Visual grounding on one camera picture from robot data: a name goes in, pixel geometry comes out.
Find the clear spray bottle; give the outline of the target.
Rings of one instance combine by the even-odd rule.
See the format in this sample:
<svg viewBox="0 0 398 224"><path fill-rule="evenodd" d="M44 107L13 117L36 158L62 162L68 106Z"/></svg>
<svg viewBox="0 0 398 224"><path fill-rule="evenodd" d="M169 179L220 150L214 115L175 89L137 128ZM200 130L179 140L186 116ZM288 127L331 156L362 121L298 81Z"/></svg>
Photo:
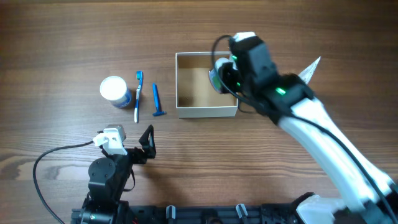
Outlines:
<svg viewBox="0 0 398 224"><path fill-rule="evenodd" d="M223 86L220 83L220 79L219 79L218 74L215 71L215 69L210 70L208 76L209 76L210 83L211 83L212 87L214 88L214 90L217 93L222 94Z"/></svg>

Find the white squeeze tube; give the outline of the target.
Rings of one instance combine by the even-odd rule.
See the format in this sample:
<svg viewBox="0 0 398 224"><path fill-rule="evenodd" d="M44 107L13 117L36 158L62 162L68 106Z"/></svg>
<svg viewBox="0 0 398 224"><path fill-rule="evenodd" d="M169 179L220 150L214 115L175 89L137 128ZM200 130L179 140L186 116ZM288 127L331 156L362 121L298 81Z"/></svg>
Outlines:
<svg viewBox="0 0 398 224"><path fill-rule="evenodd" d="M309 84L310 80L313 77L313 74L315 73L315 70L320 62L321 56L319 56L314 62L312 62L307 68L302 70L298 76L300 79L305 82L307 85Z"/></svg>

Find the cotton swab tub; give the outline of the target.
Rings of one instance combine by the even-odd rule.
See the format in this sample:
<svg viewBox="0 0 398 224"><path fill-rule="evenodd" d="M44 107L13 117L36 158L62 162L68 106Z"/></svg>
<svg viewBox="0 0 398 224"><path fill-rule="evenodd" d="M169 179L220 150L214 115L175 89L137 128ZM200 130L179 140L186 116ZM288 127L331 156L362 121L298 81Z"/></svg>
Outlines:
<svg viewBox="0 0 398 224"><path fill-rule="evenodd" d="M118 76L105 78L99 88L103 98L117 108L126 107L132 100L132 95L127 83Z"/></svg>

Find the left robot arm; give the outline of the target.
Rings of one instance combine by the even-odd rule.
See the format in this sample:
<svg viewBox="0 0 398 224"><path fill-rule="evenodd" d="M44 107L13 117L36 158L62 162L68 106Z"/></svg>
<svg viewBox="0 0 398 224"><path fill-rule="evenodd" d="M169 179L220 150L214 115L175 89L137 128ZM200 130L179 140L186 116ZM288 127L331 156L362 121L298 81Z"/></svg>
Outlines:
<svg viewBox="0 0 398 224"><path fill-rule="evenodd" d="M110 124L93 138L104 156L89 166L89 192L82 207L72 210L72 223L139 223L129 202L121 200L121 196L132 190L126 188L126 183L130 177L135 178L133 165L144 165L155 158L154 127L149 125L144 131L139 139L140 148L126 148L125 139L120 124Z"/></svg>

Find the blue white toothbrush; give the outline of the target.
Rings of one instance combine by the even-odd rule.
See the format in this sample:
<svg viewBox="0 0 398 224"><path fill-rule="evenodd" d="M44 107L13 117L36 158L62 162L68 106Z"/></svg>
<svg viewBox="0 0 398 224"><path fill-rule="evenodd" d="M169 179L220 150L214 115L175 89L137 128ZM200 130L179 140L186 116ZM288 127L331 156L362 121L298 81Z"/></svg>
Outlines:
<svg viewBox="0 0 398 224"><path fill-rule="evenodd" d="M139 102L140 102L140 94L141 94L142 83L143 83L143 72L140 70L137 71L136 78L139 80L139 84L136 89L136 103L135 103L135 107L134 107L134 122L138 123L139 122Z"/></svg>

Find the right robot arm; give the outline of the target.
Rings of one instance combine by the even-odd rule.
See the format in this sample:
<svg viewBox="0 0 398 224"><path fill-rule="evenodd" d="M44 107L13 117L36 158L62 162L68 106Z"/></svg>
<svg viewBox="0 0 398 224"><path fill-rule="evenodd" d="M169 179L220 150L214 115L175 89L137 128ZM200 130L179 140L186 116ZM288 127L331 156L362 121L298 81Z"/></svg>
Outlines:
<svg viewBox="0 0 398 224"><path fill-rule="evenodd" d="M299 223L396 223L397 185L339 130L314 91L281 75L253 32L227 36L228 59L213 59L214 84L253 107L298 141L331 179L339 198L305 194L292 205Z"/></svg>

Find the blue disposable razor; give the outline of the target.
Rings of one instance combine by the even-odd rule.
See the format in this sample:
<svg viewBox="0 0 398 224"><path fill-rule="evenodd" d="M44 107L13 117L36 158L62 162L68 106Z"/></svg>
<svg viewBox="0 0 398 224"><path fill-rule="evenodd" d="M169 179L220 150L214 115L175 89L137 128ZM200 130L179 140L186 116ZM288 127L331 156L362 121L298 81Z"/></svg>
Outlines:
<svg viewBox="0 0 398 224"><path fill-rule="evenodd" d="M152 115L153 116L165 115L166 112L161 109L159 92L158 92L158 89L157 89L157 85L155 83L152 84L152 91L153 91L153 94L154 94L154 103L155 103L155 109L156 109L156 112L153 113Z"/></svg>

